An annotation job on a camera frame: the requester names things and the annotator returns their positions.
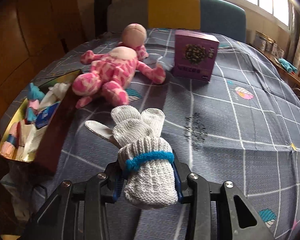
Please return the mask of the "white knit gloves blue band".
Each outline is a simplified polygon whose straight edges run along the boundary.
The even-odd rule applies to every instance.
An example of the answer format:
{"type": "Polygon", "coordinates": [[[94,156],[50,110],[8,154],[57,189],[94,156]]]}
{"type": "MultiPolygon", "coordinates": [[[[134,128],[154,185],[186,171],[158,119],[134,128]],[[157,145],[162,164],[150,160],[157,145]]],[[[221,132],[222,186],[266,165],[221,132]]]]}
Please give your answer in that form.
{"type": "Polygon", "coordinates": [[[158,108],[139,112],[130,105],[111,110],[114,128],[95,120],[87,129],[119,149],[117,160],[126,177],[127,201],[142,209],[161,208],[178,201],[170,144],[161,137],[165,114],[158,108]]]}

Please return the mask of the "clear plastic bag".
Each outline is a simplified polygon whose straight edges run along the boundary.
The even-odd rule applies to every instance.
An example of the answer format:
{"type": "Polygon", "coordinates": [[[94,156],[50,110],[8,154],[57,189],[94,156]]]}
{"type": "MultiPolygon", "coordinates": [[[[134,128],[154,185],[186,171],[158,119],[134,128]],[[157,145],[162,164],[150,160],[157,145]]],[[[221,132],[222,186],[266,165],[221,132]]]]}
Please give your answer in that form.
{"type": "Polygon", "coordinates": [[[56,102],[63,100],[70,83],[56,83],[53,87],[49,87],[49,91],[39,104],[38,111],[42,111],[56,102]]]}

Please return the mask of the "blue plush toy pink dress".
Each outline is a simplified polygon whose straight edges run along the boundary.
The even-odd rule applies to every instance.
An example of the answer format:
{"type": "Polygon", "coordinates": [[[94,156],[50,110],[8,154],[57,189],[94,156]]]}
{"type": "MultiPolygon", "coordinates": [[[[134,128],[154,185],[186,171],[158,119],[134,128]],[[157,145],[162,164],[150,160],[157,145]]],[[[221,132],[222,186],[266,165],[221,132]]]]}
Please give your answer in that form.
{"type": "Polygon", "coordinates": [[[25,120],[27,124],[31,124],[36,121],[38,108],[45,94],[33,83],[29,84],[28,89],[29,91],[27,93],[27,108],[25,120]]]}

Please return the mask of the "blue Tempo tissue pack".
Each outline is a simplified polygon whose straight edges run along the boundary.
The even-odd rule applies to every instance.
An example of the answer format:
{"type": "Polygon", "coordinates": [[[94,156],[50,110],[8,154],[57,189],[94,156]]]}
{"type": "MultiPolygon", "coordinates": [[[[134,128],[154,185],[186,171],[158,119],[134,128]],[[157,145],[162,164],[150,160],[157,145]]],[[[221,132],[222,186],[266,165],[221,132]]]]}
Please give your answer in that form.
{"type": "Polygon", "coordinates": [[[38,113],[36,121],[34,123],[36,129],[41,129],[42,127],[48,125],[59,103],[60,102],[56,102],[53,105],[46,107],[44,110],[38,113]]]}

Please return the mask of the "cream cloth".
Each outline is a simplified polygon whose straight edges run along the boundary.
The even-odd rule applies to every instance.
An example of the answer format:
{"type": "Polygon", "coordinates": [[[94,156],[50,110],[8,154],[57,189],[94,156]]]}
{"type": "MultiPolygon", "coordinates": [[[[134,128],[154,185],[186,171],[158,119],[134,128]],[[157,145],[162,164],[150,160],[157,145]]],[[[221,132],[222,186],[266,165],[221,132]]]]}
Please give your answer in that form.
{"type": "Polygon", "coordinates": [[[47,126],[36,129],[35,124],[25,124],[25,120],[19,121],[19,146],[15,159],[17,161],[32,162],[36,156],[40,142],[47,126]]]}

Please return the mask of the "pink fuzzy sock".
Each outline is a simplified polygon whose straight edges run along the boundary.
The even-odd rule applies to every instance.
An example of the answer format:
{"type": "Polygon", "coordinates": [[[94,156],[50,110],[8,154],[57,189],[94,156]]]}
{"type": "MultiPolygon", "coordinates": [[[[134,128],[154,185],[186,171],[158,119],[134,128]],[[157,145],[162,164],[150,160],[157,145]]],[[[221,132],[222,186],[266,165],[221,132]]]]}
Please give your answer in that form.
{"type": "Polygon", "coordinates": [[[1,148],[1,155],[7,159],[15,159],[19,146],[19,122],[14,122],[10,127],[8,136],[1,148]]]}

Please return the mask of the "grey patterned bedspread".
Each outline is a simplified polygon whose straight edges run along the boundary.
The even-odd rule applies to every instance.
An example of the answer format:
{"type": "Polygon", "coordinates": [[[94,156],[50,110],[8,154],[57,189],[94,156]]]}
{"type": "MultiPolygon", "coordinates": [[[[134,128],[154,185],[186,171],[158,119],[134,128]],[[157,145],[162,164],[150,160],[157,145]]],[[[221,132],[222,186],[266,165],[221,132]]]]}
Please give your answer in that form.
{"type": "MultiPolygon", "coordinates": [[[[146,42],[153,67],[174,63],[174,31],[150,29],[146,42]]],[[[208,181],[232,180],[253,204],[275,239],[300,239],[300,101],[279,77],[271,63],[254,48],[229,37],[215,35],[220,46],[209,83],[174,77],[153,85],[136,73],[128,88],[130,104],[142,111],[159,108],[165,115],[161,136],[180,161],[208,181]]],[[[79,62],[91,49],[109,52],[117,38],[92,40],[54,61],[34,78],[36,85],[72,70],[89,71],[79,62]]],[[[95,100],[78,109],[64,141],[57,171],[39,183],[49,196],[63,180],[85,181],[116,160],[111,143],[86,128],[87,120],[109,127],[111,107],[95,100]]],[[[45,192],[34,188],[28,167],[9,163],[3,177],[13,200],[30,206],[17,207],[20,219],[44,203],[45,192]]],[[[140,210],[121,195],[107,208],[110,239],[184,239],[189,207],[180,204],[159,210],[140,210]]]]}

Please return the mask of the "gold storage box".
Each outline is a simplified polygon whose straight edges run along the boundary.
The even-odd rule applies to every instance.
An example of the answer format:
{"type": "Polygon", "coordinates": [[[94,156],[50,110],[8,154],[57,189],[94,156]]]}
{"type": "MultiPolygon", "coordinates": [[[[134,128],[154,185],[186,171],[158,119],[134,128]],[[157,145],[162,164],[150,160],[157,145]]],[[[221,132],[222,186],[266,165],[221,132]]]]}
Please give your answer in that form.
{"type": "Polygon", "coordinates": [[[61,149],[79,97],[71,85],[81,70],[36,86],[30,83],[0,142],[0,155],[45,174],[57,170],[61,149]]]}

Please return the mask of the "pink giraffe plush toy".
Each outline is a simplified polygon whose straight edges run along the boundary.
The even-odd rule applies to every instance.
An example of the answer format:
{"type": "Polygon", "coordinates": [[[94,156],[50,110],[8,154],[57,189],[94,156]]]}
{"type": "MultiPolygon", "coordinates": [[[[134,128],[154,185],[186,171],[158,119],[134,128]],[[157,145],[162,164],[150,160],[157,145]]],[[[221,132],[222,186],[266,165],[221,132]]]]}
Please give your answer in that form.
{"type": "Polygon", "coordinates": [[[166,73],[161,64],[151,68],[143,62],[148,57],[145,42],[146,29],[137,23],[129,24],[122,32],[122,41],[105,54],[92,50],[81,55],[80,62],[90,65],[90,72],[76,77],[72,91],[81,98],[76,108],[82,108],[102,95],[112,106],[129,104],[127,86],[139,71],[155,84],[162,84],[166,73]]]}

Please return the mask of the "purple cardboard box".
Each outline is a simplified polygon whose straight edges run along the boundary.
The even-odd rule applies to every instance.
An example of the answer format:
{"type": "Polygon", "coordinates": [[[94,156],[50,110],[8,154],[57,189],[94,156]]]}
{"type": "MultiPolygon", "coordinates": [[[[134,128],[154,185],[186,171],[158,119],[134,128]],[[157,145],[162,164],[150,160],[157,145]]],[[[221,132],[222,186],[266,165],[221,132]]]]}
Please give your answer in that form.
{"type": "Polygon", "coordinates": [[[193,30],[176,30],[172,74],[209,82],[218,46],[219,41],[213,35],[193,30]]]}

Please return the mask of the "wooden sideboard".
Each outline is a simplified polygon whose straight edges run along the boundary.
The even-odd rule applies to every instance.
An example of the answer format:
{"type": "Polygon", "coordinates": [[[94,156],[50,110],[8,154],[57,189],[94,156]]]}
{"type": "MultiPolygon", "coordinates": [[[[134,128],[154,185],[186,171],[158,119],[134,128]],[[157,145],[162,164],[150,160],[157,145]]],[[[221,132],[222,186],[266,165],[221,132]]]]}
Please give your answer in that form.
{"type": "Polygon", "coordinates": [[[261,54],[263,54],[271,62],[271,64],[277,69],[280,77],[289,85],[289,87],[296,94],[297,98],[300,100],[300,77],[298,77],[296,74],[287,72],[281,66],[277,58],[271,53],[267,51],[261,51],[252,44],[249,45],[255,48],[257,51],[259,51],[261,54]]]}

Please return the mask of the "teal toy on sideboard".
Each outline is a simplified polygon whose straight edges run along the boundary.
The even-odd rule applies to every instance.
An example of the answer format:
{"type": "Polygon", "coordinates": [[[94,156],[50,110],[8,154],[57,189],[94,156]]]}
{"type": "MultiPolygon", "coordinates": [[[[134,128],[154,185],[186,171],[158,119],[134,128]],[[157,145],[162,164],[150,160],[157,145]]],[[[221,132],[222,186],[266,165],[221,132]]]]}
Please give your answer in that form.
{"type": "Polygon", "coordinates": [[[298,72],[298,69],[294,67],[290,62],[286,61],[285,59],[279,58],[277,60],[281,64],[281,67],[286,70],[286,72],[290,74],[291,73],[296,74],[298,72]]]}

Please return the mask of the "metal tins on sideboard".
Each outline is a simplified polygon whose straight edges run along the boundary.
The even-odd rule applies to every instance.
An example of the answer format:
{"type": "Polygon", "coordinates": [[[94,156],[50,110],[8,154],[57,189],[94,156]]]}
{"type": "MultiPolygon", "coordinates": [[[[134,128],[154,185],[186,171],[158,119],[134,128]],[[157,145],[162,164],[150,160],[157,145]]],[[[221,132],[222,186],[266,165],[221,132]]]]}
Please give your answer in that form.
{"type": "Polygon", "coordinates": [[[283,58],[285,53],[274,39],[259,31],[255,31],[253,46],[278,58],[283,58]]]}

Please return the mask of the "multicolour sofa chair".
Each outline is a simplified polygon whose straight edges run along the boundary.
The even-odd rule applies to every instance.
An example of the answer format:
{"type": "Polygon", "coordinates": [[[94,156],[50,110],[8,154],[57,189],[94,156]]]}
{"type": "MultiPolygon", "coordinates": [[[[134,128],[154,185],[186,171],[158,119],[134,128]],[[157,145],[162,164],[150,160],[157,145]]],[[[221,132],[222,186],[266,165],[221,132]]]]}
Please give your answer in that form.
{"type": "Polygon", "coordinates": [[[108,7],[108,31],[131,23],[145,28],[189,29],[246,41],[246,13],[224,0],[120,0],[108,7]]]}

